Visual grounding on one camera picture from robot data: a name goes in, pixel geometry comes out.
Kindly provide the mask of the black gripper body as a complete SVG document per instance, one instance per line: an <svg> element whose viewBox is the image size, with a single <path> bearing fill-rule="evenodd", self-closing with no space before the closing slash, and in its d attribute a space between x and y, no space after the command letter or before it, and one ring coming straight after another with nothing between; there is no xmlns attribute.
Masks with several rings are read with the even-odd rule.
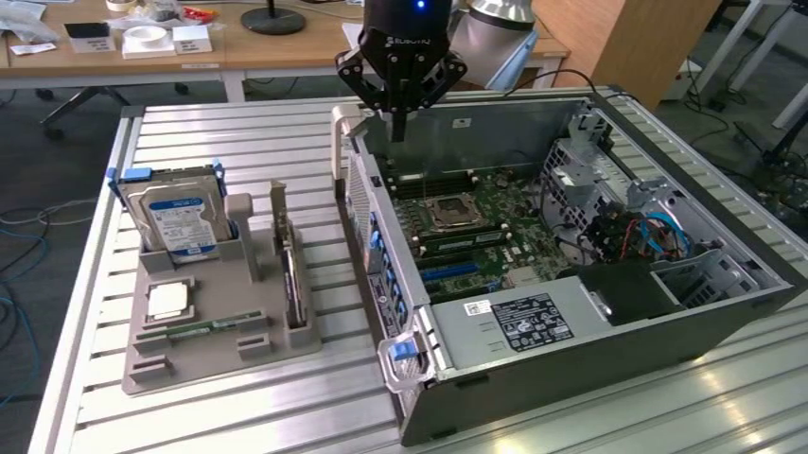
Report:
<svg viewBox="0 0 808 454"><path fill-rule="evenodd" d="M450 52L450 1L367 1L359 49L382 83L405 106L406 84L413 67L432 69Z"/></svg>

